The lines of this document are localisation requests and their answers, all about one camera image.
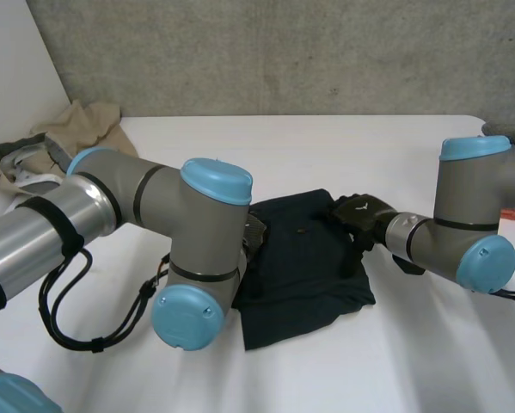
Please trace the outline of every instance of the gray concrete wall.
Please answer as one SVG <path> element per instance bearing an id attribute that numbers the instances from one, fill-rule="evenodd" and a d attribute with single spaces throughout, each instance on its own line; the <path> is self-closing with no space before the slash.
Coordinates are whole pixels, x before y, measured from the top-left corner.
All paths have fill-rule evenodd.
<path id="1" fill-rule="evenodd" d="M 515 121 L 515 0 L 28 0 L 70 98 L 125 115 Z"/>

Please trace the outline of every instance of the white wall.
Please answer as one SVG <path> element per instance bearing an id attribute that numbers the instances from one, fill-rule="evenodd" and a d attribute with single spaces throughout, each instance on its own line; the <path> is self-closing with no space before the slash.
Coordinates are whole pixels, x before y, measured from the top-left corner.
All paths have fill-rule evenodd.
<path id="1" fill-rule="evenodd" d="M 25 138 L 68 104 L 26 2 L 0 0 L 0 142 Z M 0 193 L 0 212 L 9 202 Z"/>

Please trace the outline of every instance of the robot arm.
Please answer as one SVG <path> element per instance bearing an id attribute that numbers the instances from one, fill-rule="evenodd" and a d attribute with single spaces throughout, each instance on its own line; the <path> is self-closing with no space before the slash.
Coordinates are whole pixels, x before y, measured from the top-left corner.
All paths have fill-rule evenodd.
<path id="1" fill-rule="evenodd" d="M 370 197 L 349 198 L 334 214 L 373 235 L 409 274 L 434 274 L 478 293 L 496 293 L 515 270 L 515 249 L 498 235 L 500 211 L 515 208 L 515 151 L 506 137 L 447 139 L 433 217 L 398 213 Z M 366 211 L 362 204 L 366 201 Z M 368 220 L 362 214 L 371 214 Z"/>
<path id="2" fill-rule="evenodd" d="M 131 223 L 172 238 L 156 333 L 187 350 L 209 344 L 245 272 L 251 175 L 211 159 L 178 170 L 101 149 L 80 153 L 67 175 L 44 200 L 0 218 L 0 310 L 64 261 L 66 238 L 80 237 L 81 247 Z"/>

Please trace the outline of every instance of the white tabletop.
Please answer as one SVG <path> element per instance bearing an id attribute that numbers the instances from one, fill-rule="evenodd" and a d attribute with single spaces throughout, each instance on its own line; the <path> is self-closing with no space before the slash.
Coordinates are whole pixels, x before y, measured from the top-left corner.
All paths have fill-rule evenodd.
<path id="1" fill-rule="evenodd" d="M 152 161 L 181 167 L 190 157 L 218 157 L 242 166 L 254 176 L 254 201 L 325 188 L 334 198 L 369 193 L 431 215 L 441 142 L 478 135 L 482 123 L 278 116 L 131 118 L 122 126 Z M 515 222 L 503 220 L 500 233 L 515 246 Z M 93 270 L 63 304 L 64 331 L 91 339 L 115 329 L 168 248 L 167 238 L 132 225 L 93 242 Z M 161 342 L 150 311 L 103 354 L 63 350 L 40 321 L 38 283 L 0 313 L 0 367 L 33 380 L 66 413 L 515 412 L 514 303 L 433 274 L 403 274 L 383 248 L 364 264 L 376 305 L 247 353 L 235 311 L 199 352 Z"/>

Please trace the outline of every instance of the light blue joint cap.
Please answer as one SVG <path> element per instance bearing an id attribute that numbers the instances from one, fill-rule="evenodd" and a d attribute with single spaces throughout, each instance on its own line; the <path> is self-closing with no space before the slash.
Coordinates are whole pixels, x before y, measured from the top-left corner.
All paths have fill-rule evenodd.
<path id="1" fill-rule="evenodd" d="M 200 350 L 210 344 L 224 324 L 217 301 L 205 291 L 185 284 L 165 287 L 152 306 L 152 325 L 172 347 Z"/>
<path id="2" fill-rule="evenodd" d="M 62 413 L 62 409 L 30 380 L 0 373 L 0 413 Z"/>
<path id="3" fill-rule="evenodd" d="M 93 152 L 97 151 L 113 151 L 112 148 L 103 148 L 102 146 L 96 146 L 95 148 L 88 148 L 84 149 L 83 151 L 79 152 L 77 155 L 74 156 L 74 158 L 71 160 L 70 165 L 68 166 L 68 170 L 66 171 L 66 176 L 70 176 L 74 173 L 74 169 L 77 167 L 77 165 L 82 162 L 82 159 L 84 159 L 86 156 Z"/>
<path id="4" fill-rule="evenodd" d="M 251 174 L 230 163 L 197 157 L 185 162 L 181 177 L 201 194 L 225 204 L 242 206 L 251 202 Z"/>
<path id="5" fill-rule="evenodd" d="M 490 235 L 474 243 L 463 254 L 456 282 L 469 290 L 490 294 L 500 290 L 515 271 L 515 249 L 501 235 Z"/>
<path id="6" fill-rule="evenodd" d="M 510 150 L 512 144 L 505 136 L 446 139 L 440 152 L 441 161 L 460 161 L 485 157 Z"/>

